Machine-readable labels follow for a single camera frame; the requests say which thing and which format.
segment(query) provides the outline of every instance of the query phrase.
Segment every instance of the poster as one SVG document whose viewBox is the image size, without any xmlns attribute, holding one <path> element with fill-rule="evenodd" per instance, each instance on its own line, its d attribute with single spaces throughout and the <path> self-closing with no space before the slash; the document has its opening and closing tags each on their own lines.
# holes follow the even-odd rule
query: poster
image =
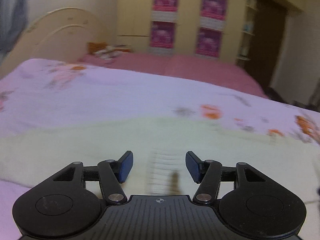
<svg viewBox="0 0 320 240">
<path fill-rule="evenodd" d="M 196 54 L 219 57 L 222 32 L 199 28 Z"/>
<path fill-rule="evenodd" d="M 175 23 L 152 22 L 151 26 L 151 52 L 157 54 L 170 54 L 174 45 Z"/>
<path fill-rule="evenodd" d="M 222 31 L 228 6 L 227 0 L 202 0 L 200 27 Z"/>
<path fill-rule="evenodd" d="M 153 0 L 151 18 L 153 21 L 176 22 L 178 0 Z"/>
</svg>

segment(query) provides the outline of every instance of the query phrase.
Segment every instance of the brown door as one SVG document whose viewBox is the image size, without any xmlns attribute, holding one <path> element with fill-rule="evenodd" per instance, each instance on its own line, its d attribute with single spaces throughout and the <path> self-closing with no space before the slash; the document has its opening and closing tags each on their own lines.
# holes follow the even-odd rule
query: brown door
<svg viewBox="0 0 320 240">
<path fill-rule="evenodd" d="M 257 0 L 253 34 L 244 69 L 265 90 L 271 81 L 283 38 L 286 8 L 272 0 Z"/>
</svg>

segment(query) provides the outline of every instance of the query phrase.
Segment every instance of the white circular symbol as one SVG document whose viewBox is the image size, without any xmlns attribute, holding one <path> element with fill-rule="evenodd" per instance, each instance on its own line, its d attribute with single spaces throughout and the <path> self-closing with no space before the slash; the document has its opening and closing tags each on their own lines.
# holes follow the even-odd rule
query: white circular symbol
<svg viewBox="0 0 320 240">
<path fill-rule="evenodd" d="M 163 198 L 157 198 L 156 201 L 157 201 L 158 203 L 162 203 L 162 202 L 165 201 L 165 200 L 164 200 Z"/>
</svg>

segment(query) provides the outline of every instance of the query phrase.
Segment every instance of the beige headboard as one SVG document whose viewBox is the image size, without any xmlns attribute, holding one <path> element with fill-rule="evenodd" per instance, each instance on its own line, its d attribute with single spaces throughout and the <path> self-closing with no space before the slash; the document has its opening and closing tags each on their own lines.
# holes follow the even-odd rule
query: beige headboard
<svg viewBox="0 0 320 240">
<path fill-rule="evenodd" d="M 62 8 L 33 22 L 0 66 L 0 78 L 30 58 L 74 62 L 86 53 L 86 43 L 108 42 L 106 23 L 79 8 Z"/>
</svg>

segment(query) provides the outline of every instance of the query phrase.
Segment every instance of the blue curtain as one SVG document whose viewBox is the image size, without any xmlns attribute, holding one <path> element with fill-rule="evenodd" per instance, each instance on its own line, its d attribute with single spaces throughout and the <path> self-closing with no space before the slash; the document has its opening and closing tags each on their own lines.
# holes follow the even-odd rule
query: blue curtain
<svg viewBox="0 0 320 240">
<path fill-rule="evenodd" d="M 0 64 L 27 24 L 27 0 L 0 0 Z"/>
</svg>

